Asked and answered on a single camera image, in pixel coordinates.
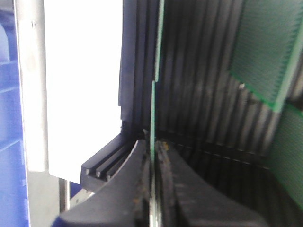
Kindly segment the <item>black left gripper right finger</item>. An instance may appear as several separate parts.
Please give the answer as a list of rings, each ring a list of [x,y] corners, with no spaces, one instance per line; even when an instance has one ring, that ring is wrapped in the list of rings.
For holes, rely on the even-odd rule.
[[[155,151],[160,172],[162,223],[165,227],[266,227],[255,211],[204,181],[166,141]]]

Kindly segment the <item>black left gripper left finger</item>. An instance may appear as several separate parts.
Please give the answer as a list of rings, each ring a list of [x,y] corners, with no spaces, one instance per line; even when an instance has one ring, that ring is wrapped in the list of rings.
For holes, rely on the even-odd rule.
[[[136,141],[117,174],[84,202],[59,215],[54,227],[147,227],[149,166],[145,140]]]

